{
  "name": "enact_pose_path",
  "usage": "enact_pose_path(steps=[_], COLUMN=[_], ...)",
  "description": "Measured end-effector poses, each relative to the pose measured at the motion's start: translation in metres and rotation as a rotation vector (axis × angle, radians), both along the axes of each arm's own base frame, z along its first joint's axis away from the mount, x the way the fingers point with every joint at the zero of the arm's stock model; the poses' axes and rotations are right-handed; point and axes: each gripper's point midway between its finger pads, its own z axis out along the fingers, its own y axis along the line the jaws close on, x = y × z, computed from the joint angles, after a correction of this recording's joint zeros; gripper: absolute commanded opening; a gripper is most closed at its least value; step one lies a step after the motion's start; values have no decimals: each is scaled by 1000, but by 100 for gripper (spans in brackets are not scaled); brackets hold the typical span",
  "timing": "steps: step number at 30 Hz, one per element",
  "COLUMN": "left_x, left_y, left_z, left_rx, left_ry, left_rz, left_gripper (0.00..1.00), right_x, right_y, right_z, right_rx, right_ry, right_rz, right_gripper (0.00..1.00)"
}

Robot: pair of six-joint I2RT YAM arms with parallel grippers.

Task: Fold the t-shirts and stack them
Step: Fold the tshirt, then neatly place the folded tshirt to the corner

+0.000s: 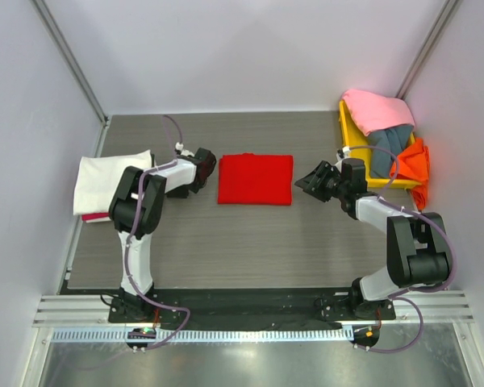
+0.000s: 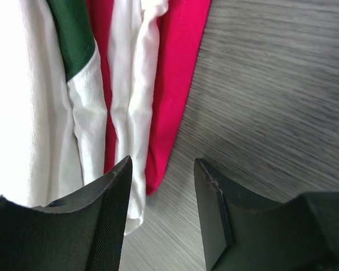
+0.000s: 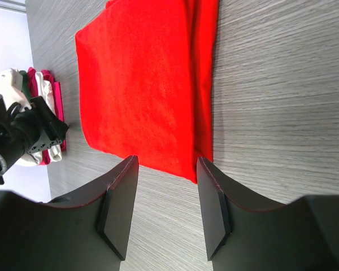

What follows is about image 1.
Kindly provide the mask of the red t shirt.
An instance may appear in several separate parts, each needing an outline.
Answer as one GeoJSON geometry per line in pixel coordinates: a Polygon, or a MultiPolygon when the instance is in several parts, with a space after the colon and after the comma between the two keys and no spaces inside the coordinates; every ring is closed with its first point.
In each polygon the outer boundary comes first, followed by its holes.
{"type": "Polygon", "coordinates": [[[219,161],[220,205],[292,204],[292,155],[225,155],[219,161]]]}

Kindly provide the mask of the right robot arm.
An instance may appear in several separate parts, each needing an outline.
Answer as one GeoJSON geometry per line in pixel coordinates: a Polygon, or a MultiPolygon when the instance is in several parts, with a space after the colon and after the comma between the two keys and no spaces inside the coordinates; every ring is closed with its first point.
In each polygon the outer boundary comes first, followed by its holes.
{"type": "Polygon", "coordinates": [[[454,268],[442,218],[393,206],[369,191],[365,174],[363,160],[346,158],[335,165],[323,160],[294,183],[321,202],[337,199],[350,218],[386,235],[385,267],[354,280],[344,299],[323,301],[326,311],[340,310],[344,318],[376,319],[391,306],[391,296],[411,288],[433,291],[454,268]]]}

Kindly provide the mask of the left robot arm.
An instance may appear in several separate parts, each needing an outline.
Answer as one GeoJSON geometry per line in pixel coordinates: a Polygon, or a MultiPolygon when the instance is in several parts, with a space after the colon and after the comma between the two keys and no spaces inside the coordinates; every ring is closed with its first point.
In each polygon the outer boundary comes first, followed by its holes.
{"type": "Polygon", "coordinates": [[[206,185],[216,163],[211,151],[199,148],[196,152],[178,150],[177,158],[162,166],[124,169],[109,207],[123,253],[122,281],[110,303],[109,322],[143,323],[154,315],[151,244],[164,200],[196,194],[206,185]]]}

